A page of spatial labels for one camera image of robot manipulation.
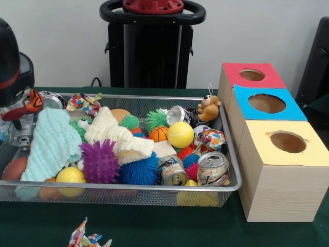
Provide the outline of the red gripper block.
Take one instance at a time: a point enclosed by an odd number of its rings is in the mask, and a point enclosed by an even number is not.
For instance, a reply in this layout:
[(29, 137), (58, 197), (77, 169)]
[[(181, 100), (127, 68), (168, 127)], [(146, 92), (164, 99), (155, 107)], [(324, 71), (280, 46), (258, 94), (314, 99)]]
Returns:
[(34, 112), (33, 107), (25, 104), (13, 104), (5, 108), (1, 108), (1, 119), (3, 121), (13, 121), (17, 131), (22, 130), (20, 118), (28, 113)]

